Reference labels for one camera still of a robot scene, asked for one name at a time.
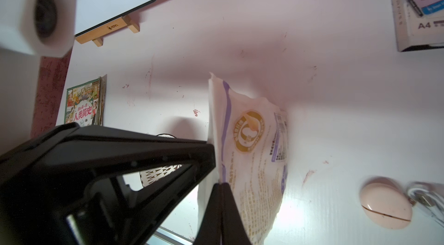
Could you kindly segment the wooden board stand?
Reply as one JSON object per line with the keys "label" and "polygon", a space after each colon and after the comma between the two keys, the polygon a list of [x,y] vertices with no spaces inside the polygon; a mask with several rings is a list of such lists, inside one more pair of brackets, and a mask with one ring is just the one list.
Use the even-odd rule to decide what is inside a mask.
{"label": "wooden board stand", "polygon": [[140,32],[139,25],[131,19],[130,16],[122,16],[114,19],[104,25],[99,26],[91,31],[80,34],[75,37],[75,40],[79,44],[85,44],[93,42],[97,47],[101,47],[104,44],[104,37],[120,29],[129,28],[133,33]]}

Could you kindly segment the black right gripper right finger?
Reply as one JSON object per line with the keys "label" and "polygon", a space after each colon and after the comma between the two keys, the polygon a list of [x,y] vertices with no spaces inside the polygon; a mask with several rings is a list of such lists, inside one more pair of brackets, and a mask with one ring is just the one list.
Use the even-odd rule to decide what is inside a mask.
{"label": "black right gripper right finger", "polygon": [[232,190],[228,183],[215,184],[195,245],[249,245]]}

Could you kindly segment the white patterned breakfast bowl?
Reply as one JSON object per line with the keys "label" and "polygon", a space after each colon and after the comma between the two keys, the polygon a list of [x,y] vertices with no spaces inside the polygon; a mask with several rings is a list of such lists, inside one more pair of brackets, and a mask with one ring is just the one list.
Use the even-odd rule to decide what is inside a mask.
{"label": "white patterned breakfast bowl", "polygon": [[169,166],[162,166],[162,167],[155,167],[153,169],[141,171],[139,173],[142,187],[148,187],[149,185],[153,184],[154,182],[170,175],[171,173],[175,172],[179,168],[181,168],[182,165],[169,165]]}

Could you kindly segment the colourful history magazine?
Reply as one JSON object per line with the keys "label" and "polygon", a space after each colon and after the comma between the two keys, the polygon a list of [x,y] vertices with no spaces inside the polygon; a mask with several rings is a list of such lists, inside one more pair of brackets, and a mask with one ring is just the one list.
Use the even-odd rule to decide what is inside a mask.
{"label": "colourful history magazine", "polygon": [[103,125],[107,75],[67,89],[64,123]]}

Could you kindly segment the oats bag white purple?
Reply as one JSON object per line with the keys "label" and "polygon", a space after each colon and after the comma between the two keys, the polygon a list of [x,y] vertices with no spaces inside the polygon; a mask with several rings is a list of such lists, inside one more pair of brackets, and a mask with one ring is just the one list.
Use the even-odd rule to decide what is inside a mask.
{"label": "oats bag white purple", "polygon": [[215,148],[216,167],[198,186],[199,222],[213,185],[229,183],[249,240],[262,245],[286,188],[286,113],[267,98],[235,92],[211,74],[208,142]]}

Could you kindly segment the aluminium front rail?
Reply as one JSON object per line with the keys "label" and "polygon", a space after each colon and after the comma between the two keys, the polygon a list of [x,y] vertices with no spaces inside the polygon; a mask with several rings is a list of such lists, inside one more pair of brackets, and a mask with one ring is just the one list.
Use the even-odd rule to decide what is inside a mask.
{"label": "aluminium front rail", "polygon": [[147,245],[193,245],[193,241],[172,231],[159,227],[148,239]]}

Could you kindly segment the pink round case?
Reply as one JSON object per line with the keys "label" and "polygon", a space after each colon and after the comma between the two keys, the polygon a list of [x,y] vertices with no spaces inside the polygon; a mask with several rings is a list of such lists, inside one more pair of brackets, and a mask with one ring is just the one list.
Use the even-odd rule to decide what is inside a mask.
{"label": "pink round case", "polygon": [[371,183],[360,192],[360,203],[367,217],[387,229],[406,228],[412,220],[412,205],[398,189],[383,183]]}

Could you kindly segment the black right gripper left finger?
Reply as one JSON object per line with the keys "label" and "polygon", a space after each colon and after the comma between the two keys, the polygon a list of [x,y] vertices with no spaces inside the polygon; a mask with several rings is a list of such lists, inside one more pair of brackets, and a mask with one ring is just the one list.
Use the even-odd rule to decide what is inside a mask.
{"label": "black right gripper left finger", "polygon": [[[1,156],[1,243],[143,245],[215,162],[204,141],[57,126]],[[141,171],[179,164],[142,187]]]}

